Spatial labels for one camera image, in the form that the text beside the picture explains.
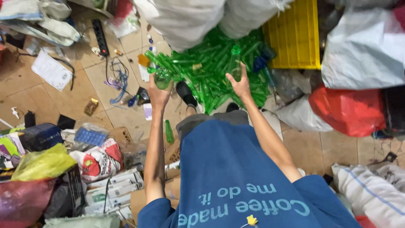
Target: pile of green plastic bottles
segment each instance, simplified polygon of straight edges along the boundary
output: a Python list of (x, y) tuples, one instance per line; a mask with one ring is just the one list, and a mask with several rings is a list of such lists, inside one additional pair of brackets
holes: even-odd
[[(263, 33), (260, 29), (234, 40), (220, 29), (214, 28), (201, 44), (183, 53), (172, 51), (171, 56), (163, 53), (155, 56), (147, 50), (145, 56), (156, 65), (168, 69), (171, 72), (171, 79), (175, 82), (186, 81), (197, 101), (205, 106), (205, 113), (210, 114), (230, 97), (243, 107), (242, 101), (229, 83), (227, 86), (228, 79), (225, 77), (234, 45), (240, 46), (240, 60), (246, 65), (252, 97), (256, 105), (262, 107), (270, 94), (269, 85), (272, 85), (272, 81), (269, 75), (271, 71), (267, 66), (254, 73), (255, 59), (261, 55), (263, 49), (269, 50), (263, 42)], [(276, 53), (271, 55), (270, 59), (274, 58)]]

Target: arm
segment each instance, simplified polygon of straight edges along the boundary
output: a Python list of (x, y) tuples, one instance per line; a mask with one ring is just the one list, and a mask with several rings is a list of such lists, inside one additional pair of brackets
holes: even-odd
[(247, 78), (246, 66), (241, 63), (241, 67), (242, 79), (240, 82), (236, 82), (235, 79), (228, 73), (226, 74), (226, 77), (232, 83), (233, 90), (240, 97), (243, 104), (245, 105), (263, 151), (281, 169), (284, 175), (291, 182), (294, 182), (300, 179), (302, 176), (292, 162), (291, 155), (288, 152), (286, 146), (254, 103), (253, 98), (250, 94), (249, 79)]
[(166, 197), (164, 193), (163, 113), (173, 86), (171, 83), (168, 89), (160, 90), (156, 87), (153, 76), (154, 74), (149, 76), (148, 94), (152, 105), (152, 123), (143, 175), (146, 204)]

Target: hand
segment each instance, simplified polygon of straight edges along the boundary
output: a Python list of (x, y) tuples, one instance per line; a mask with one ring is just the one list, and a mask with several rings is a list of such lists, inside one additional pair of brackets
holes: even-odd
[(155, 84), (155, 73), (149, 75), (149, 89), (148, 95), (151, 100), (152, 111), (153, 112), (164, 112), (167, 102), (169, 101), (170, 92), (173, 88), (173, 81), (170, 82), (169, 86), (165, 90), (160, 90)]
[(226, 78), (231, 82), (233, 90), (235, 91), (236, 95), (240, 97), (242, 102), (245, 102), (246, 99), (251, 98), (250, 94), (250, 86), (249, 86), (249, 79), (247, 78), (246, 73), (246, 65), (241, 62), (241, 81), (237, 82), (233, 78), (233, 76), (229, 73), (226, 73)]

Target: blue t-shirt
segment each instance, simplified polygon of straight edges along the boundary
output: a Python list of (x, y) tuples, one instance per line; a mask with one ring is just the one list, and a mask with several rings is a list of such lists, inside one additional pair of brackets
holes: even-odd
[(260, 228), (361, 228), (321, 176), (291, 183), (249, 125), (201, 123), (180, 152), (177, 209), (156, 199), (139, 212), (138, 228), (240, 228), (250, 215)]

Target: gray shorts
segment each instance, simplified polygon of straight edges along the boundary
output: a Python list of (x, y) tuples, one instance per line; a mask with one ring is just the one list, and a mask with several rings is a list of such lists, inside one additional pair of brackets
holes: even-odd
[(207, 120), (228, 121), (232, 125), (249, 124), (247, 112), (243, 110), (235, 110), (227, 113), (215, 113), (212, 116), (205, 114), (192, 115), (185, 118), (176, 125), (176, 130), (180, 141), (188, 135), (197, 125)]

